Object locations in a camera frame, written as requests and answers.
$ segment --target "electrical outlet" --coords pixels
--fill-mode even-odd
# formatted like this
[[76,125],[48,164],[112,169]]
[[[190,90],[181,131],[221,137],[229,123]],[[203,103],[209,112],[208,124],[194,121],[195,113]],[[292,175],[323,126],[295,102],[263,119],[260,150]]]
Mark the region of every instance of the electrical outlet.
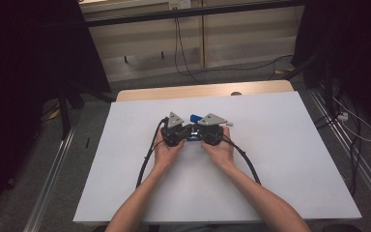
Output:
[[180,8],[179,1],[170,1],[168,2],[168,10],[173,11]]
[[342,121],[347,121],[348,120],[348,113],[346,112],[340,112],[338,115],[338,119]]
[[191,8],[191,0],[180,0],[179,1],[180,9],[190,9]]

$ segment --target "hand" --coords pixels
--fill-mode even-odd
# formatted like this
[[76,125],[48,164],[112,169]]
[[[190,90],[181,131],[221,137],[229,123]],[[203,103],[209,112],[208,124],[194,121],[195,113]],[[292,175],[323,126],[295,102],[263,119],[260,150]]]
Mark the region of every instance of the hand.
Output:
[[155,167],[162,168],[163,171],[168,170],[177,159],[177,154],[183,148],[185,141],[180,141],[176,147],[169,147],[165,144],[161,129],[157,133],[155,141]]
[[[231,139],[230,129],[227,127],[223,127],[223,129],[224,135]],[[228,165],[235,165],[233,158],[234,147],[231,144],[221,141],[218,145],[212,146],[204,141],[201,141],[201,147],[206,150],[206,152],[210,155],[212,162],[218,168],[224,169]]]

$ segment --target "blue plastic part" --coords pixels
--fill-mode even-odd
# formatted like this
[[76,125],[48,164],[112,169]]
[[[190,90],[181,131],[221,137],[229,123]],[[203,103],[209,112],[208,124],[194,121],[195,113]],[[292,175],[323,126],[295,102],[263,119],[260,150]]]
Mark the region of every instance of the blue plastic part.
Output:
[[203,118],[195,114],[191,114],[191,116],[189,116],[189,121],[191,121],[192,123],[198,123],[198,121],[200,121],[201,119]]

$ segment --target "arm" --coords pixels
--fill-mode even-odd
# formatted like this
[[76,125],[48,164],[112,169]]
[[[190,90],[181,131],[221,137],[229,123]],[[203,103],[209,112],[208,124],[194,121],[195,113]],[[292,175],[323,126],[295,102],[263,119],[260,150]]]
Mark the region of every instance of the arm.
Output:
[[[230,137],[230,131],[226,127],[224,134]],[[217,146],[211,146],[202,142],[201,146],[208,152],[215,166],[228,176],[272,231],[310,231],[291,205],[240,171],[234,164],[234,148],[230,144],[221,142]]]
[[[162,140],[161,132],[157,134],[155,144]],[[177,154],[183,148],[184,141],[177,147],[168,147],[164,142],[155,148],[155,165],[149,176],[123,203],[111,219],[106,232],[111,231],[135,231],[141,218],[146,213],[154,189],[161,177],[175,162]]]

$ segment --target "white board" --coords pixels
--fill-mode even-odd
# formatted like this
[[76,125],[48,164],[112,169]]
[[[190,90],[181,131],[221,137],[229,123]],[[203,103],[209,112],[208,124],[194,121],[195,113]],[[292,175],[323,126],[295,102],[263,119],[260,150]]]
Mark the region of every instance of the white board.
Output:
[[[110,221],[134,191],[158,122],[173,111],[216,114],[234,123],[233,141],[253,163],[264,187],[305,219],[360,218],[360,212],[296,92],[112,103],[75,222]],[[234,152],[236,165],[249,167]],[[149,174],[154,158],[144,173]],[[260,221],[199,142],[187,142],[153,195],[145,222]]]

